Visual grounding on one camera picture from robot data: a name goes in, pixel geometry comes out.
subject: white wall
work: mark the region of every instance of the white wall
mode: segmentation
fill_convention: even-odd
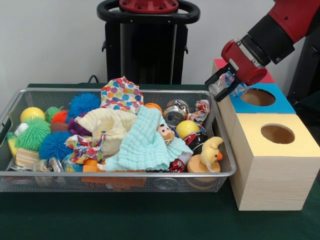
[[[104,22],[96,14],[102,0],[2,0],[0,5],[0,112],[15,91],[29,83],[81,83],[96,74],[106,81],[101,52]],[[273,6],[272,0],[190,0],[201,9],[191,24],[184,84],[202,84],[229,40],[243,37]],[[268,69],[286,93],[303,43]]]

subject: red robot arm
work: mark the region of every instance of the red robot arm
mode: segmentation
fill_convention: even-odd
[[[222,50],[228,64],[210,77],[205,85],[214,84],[230,71],[234,82],[215,100],[220,102],[239,83],[253,85],[267,74],[265,66],[278,64],[294,48],[294,43],[320,27],[320,0],[275,0],[274,7],[242,39],[229,41]]]

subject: purple toy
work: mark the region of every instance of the purple toy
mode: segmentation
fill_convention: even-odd
[[[83,128],[79,123],[75,121],[74,118],[70,118],[68,123],[68,129],[72,135],[92,136],[92,133],[89,132],[87,129]]]

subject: yellow fuzzy ball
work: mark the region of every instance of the yellow fuzzy ball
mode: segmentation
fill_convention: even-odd
[[[182,121],[176,126],[176,133],[181,139],[184,139],[186,136],[200,132],[198,125],[191,120]]]
[[[20,115],[20,122],[25,123],[26,119],[29,118],[41,118],[45,121],[46,116],[45,113],[37,107],[28,107],[26,108]]]

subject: yellow box top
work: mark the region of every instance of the yellow box top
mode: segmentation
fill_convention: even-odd
[[[254,156],[320,157],[320,147],[295,114],[238,113],[237,118]]]

